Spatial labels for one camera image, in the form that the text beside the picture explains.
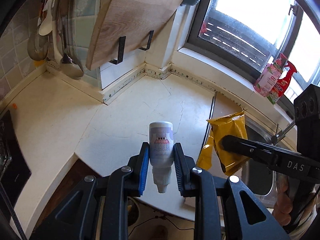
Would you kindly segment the person's hand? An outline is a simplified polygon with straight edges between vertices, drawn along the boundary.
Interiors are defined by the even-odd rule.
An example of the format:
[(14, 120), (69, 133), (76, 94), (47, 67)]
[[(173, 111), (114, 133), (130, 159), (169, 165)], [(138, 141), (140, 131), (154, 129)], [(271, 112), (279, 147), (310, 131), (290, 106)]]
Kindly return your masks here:
[(289, 224), (291, 221), (290, 212), (293, 209), (292, 200), (286, 194), (287, 189), (287, 177), (281, 176), (277, 188), (277, 201), (272, 211), (272, 216), (281, 226)]

